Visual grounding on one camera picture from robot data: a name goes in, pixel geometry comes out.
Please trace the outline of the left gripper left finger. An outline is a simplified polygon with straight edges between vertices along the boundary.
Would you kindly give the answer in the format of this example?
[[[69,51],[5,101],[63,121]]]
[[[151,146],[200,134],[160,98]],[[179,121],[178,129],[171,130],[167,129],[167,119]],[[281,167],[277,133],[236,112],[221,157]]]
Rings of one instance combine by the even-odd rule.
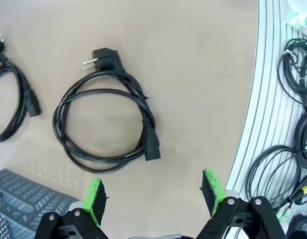
[[[39,239],[106,239],[100,229],[106,206],[106,192],[101,179],[95,179],[82,206],[67,211],[45,213],[37,228]]]

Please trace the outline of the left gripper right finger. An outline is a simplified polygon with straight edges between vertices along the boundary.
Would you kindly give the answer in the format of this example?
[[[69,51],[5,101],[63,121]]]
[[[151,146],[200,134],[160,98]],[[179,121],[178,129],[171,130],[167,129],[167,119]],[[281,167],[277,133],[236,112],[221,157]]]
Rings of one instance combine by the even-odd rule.
[[[241,228],[250,239],[285,239],[286,235],[267,198],[246,202],[228,196],[211,169],[204,169],[200,190],[211,218],[198,239],[225,239],[232,228]]]

